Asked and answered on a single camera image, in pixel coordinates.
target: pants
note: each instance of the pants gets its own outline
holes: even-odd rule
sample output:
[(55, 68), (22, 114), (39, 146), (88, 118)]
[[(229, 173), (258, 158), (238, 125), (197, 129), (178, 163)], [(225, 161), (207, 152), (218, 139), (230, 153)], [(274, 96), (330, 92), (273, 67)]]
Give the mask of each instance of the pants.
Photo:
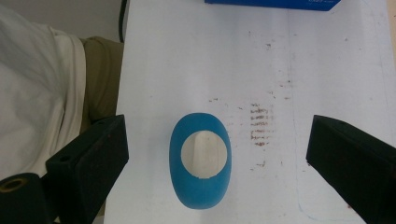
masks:
[(86, 59), (86, 89), (80, 132), (116, 115), (123, 44), (102, 37), (81, 39)]

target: floor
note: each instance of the floor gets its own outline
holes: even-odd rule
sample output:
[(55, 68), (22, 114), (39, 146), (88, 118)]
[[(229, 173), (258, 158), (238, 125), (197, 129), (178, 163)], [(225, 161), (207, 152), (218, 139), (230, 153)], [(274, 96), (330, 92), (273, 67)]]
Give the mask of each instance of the floor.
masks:
[(80, 38), (98, 35), (120, 41), (121, 0), (1, 0), (0, 4), (29, 21), (48, 24)]

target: beige shirt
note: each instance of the beige shirt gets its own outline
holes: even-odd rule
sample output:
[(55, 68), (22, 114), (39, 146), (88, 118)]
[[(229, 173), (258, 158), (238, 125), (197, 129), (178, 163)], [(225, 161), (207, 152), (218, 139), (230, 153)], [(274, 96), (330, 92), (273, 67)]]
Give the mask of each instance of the beige shirt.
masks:
[(43, 175), (78, 136), (85, 73), (78, 38), (0, 6), (0, 180)]

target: khaki pants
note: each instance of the khaki pants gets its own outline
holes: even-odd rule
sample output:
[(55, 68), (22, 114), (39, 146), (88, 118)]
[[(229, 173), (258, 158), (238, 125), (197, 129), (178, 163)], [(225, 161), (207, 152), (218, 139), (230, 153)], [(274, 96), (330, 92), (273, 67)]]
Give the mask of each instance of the khaki pants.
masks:
[(87, 84), (80, 132), (99, 119), (114, 116), (119, 96), (123, 44), (102, 37), (81, 39)]

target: white table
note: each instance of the white table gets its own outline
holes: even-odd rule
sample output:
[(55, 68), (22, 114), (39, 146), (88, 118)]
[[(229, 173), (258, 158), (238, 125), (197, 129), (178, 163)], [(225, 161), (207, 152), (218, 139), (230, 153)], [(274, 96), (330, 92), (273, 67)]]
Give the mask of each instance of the white table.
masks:
[[(363, 223), (305, 160), (313, 115), (396, 145), (396, 75), (385, 0), (329, 12), (132, 0), (118, 113), (130, 161), (105, 223)], [(230, 186), (208, 210), (177, 198), (176, 123), (206, 112), (227, 128)]]

